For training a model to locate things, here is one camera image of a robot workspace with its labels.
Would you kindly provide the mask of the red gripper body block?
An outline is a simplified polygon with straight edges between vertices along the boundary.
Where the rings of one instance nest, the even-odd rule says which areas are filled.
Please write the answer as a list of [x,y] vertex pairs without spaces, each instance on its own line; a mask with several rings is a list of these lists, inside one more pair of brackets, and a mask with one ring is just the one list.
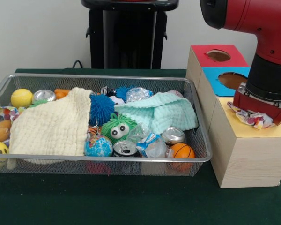
[[250,113],[265,113],[275,125],[281,124],[281,101],[262,100],[252,95],[241,83],[235,92],[233,105]]

